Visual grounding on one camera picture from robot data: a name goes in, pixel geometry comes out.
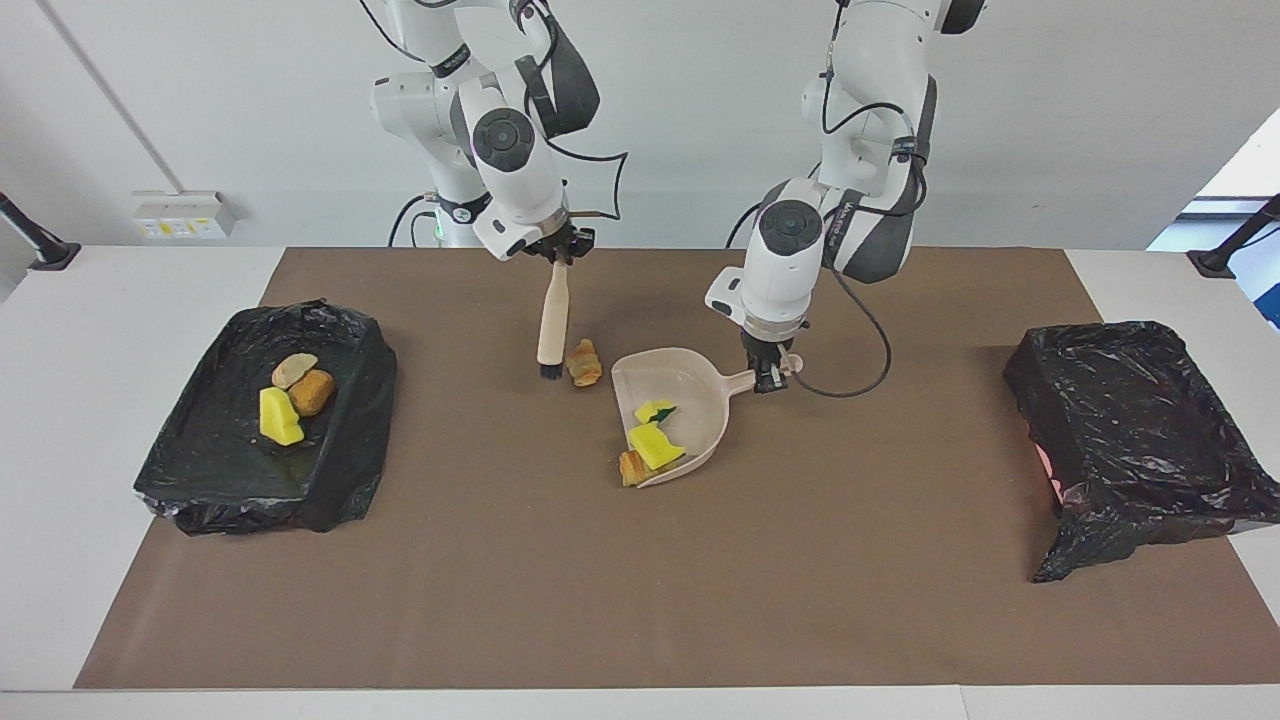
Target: orange food piece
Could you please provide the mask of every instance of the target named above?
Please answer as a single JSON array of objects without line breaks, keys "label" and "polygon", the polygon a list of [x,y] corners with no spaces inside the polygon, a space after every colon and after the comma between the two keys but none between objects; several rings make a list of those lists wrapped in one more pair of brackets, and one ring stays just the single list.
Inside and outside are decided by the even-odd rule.
[{"label": "orange food piece", "polygon": [[618,456],[618,471],[622,473],[622,487],[625,488],[635,487],[653,477],[653,471],[635,450],[628,450]]},{"label": "orange food piece", "polygon": [[293,409],[298,411],[298,415],[312,418],[324,410],[325,404],[333,397],[334,389],[337,389],[337,383],[334,383],[333,375],[314,368],[289,388],[289,401],[293,402]]},{"label": "orange food piece", "polygon": [[594,386],[604,375],[600,356],[595,352],[595,343],[589,338],[584,338],[568,354],[568,357],[564,359],[564,366],[568,369],[570,377],[573,378],[575,387]]}]

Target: dustpan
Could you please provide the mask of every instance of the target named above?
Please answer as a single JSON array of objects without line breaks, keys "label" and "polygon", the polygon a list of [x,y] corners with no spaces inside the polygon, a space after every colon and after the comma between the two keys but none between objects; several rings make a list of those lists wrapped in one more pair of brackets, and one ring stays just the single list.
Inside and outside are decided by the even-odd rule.
[{"label": "dustpan", "polygon": [[[797,373],[804,360],[787,355],[783,365],[785,372]],[[612,375],[623,436],[640,424],[635,411],[645,402],[666,400],[677,407],[663,420],[662,430],[672,443],[685,447],[685,456],[641,483],[643,488],[675,480],[707,462],[728,428],[730,398],[755,386],[754,372],[722,375],[710,360],[685,347],[628,355],[613,364]]]}]

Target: electrical outlet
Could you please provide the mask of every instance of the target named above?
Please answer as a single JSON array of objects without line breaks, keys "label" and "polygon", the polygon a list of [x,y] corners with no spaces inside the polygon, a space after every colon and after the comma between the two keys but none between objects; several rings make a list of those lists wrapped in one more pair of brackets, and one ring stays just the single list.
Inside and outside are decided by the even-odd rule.
[{"label": "electrical outlet", "polygon": [[160,224],[161,210],[164,210],[163,205],[143,204],[133,214],[133,224],[137,225],[142,237],[147,240],[173,240],[173,233],[168,232]]},{"label": "electrical outlet", "polygon": [[160,211],[160,229],[168,231],[174,238],[195,240],[196,231],[187,222],[192,210],[193,205],[165,205]]},{"label": "electrical outlet", "polygon": [[147,240],[227,240],[236,215],[216,192],[134,192],[133,224]]}]

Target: brown table covering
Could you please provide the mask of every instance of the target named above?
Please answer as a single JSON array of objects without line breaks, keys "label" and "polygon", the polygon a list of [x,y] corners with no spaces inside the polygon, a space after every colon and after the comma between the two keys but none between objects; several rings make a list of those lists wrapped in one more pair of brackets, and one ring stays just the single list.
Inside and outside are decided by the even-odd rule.
[{"label": "brown table covering", "polygon": [[[596,250],[570,334],[605,365],[687,346],[741,254]],[[1000,370],[1034,325],[1096,322],[1061,251],[913,251],[864,290],[874,393],[733,401],[716,457],[623,489],[608,377],[538,378],[544,261],[289,250],[262,302],[379,319],[399,354],[385,475],[328,534],[187,538],[156,520],[81,688],[596,688],[1280,682],[1280,632],[1225,539],[1033,585],[1050,491]],[[796,350],[849,388],[874,332],[831,278]]]}]

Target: white wall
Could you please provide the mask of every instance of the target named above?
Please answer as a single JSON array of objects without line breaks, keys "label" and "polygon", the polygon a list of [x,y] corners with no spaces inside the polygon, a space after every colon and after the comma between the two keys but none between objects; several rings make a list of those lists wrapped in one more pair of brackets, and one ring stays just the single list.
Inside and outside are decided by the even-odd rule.
[{"label": "white wall", "polygon": [[[370,245],[429,187],[367,110],[413,65],[355,0],[47,0],[189,190],[246,214],[234,243]],[[41,14],[0,23],[0,187],[69,240],[138,242],[134,190],[165,179]],[[829,0],[559,0],[603,106],[564,143],[631,150],[623,223],[602,245],[718,245],[741,209],[817,160],[800,88],[822,68]],[[489,64],[522,47],[502,13],[462,10]],[[1274,0],[991,3],[932,41],[941,106],[932,245],[1144,247],[1280,105]],[[579,208],[611,169],[562,165]]]}]

